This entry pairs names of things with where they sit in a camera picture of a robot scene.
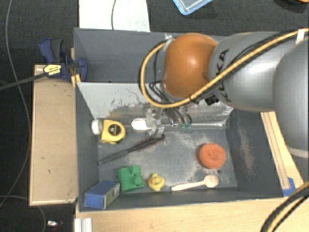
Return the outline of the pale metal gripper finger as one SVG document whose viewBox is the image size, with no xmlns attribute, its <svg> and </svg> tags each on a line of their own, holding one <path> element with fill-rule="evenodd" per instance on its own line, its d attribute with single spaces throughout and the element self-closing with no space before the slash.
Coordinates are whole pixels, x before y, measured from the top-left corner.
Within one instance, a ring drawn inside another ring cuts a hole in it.
<svg viewBox="0 0 309 232">
<path fill-rule="evenodd" d="M 146 126 L 150 130 L 156 129 L 156 119 L 155 119 L 155 112 L 152 110 L 147 110 L 146 112 Z"/>
<path fill-rule="evenodd" d="M 154 138 L 160 138 L 163 135 L 164 131 L 165 131 L 165 127 L 164 126 L 153 127 L 152 128 L 152 136 Z"/>
</svg>

